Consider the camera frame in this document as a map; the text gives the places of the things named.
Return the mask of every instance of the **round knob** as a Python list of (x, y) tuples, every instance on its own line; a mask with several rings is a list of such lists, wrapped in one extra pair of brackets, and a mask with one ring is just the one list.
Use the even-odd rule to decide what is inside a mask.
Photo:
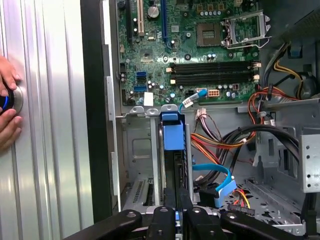
[(8, 109), (15, 109), (16, 113), (19, 113), (23, 105), (23, 95), (19, 87), (12, 91), (7, 88), (8, 96), (0, 96), (0, 107), (2, 108), (3, 114)]

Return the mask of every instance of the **cable tie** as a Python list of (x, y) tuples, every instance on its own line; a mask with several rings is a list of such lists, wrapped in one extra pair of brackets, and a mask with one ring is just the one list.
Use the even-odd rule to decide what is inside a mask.
[(273, 85), (273, 84), (270, 84), (269, 87), (268, 87), (267, 95), (266, 95), (266, 99), (267, 99), (268, 101), (270, 101), (271, 98), (272, 98), (272, 92), (273, 92), (273, 90), (274, 90), (274, 85)]
[(258, 118), (264, 118), (267, 116), (267, 113), (265, 111), (258, 112), (256, 115)]

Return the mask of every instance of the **motherboard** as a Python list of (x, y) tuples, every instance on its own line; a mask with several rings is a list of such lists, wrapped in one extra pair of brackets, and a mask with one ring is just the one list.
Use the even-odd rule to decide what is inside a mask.
[[(257, 12), (256, 0), (118, 0), (117, 6), (124, 106), (179, 105), (203, 89), (200, 105), (241, 103), (255, 92), (259, 49), (226, 47), (224, 26)], [(233, 23), (234, 42), (259, 35), (256, 17)]]

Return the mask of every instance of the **blue ring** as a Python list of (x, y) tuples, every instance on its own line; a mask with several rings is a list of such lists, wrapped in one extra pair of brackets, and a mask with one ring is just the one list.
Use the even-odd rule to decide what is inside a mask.
[(2, 109), (5, 109), (5, 108), (6, 108), (6, 106), (8, 105), (8, 102), (9, 102), (9, 97), (6, 96), (6, 97), (5, 97), (5, 101), (4, 101), (4, 105), (3, 105), (3, 108), (2, 108)]

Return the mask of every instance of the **finger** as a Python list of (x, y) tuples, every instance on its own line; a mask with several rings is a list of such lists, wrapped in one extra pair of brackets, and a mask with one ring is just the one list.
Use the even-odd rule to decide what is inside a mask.
[(20, 127), (21, 122), (22, 117), (16, 116), (9, 122), (9, 124), (4, 128), (4, 130), (0, 132), (0, 146), (5, 144), (11, 138), (16, 129)]
[(13, 66), (7, 64), (7, 67), (1, 70), (1, 75), (8, 88), (15, 90), (17, 88), (17, 85), (16, 80), (14, 79), (14, 75), (12, 74), (13, 69)]
[(17, 140), (17, 138), (20, 136), (22, 129), (20, 127), (18, 127), (14, 133), (12, 134), (12, 136), (6, 141), (5, 144), (3, 144), (0, 147), (0, 152), (5, 151), (6, 149), (8, 149), (12, 144), (14, 144), (14, 142)]
[(2, 132), (5, 129), (5, 127), (14, 118), (16, 114), (16, 110), (8, 109), (0, 116), (0, 132)]
[(3, 97), (8, 96), (8, 91), (3, 83), (3, 79), (1, 75), (0, 75), (0, 96), (3, 96)]

